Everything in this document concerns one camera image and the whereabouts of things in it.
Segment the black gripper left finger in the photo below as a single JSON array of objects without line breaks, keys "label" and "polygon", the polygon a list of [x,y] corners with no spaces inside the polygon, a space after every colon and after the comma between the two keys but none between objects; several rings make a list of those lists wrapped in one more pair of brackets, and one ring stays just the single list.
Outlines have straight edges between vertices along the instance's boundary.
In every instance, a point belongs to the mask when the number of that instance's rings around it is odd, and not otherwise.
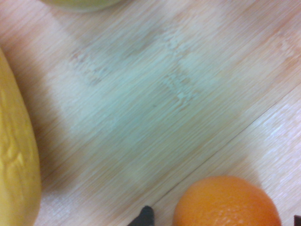
[{"label": "black gripper left finger", "polygon": [[155,213],[152,207],[144,206],[139,215],[128,226],[155,226]]}]

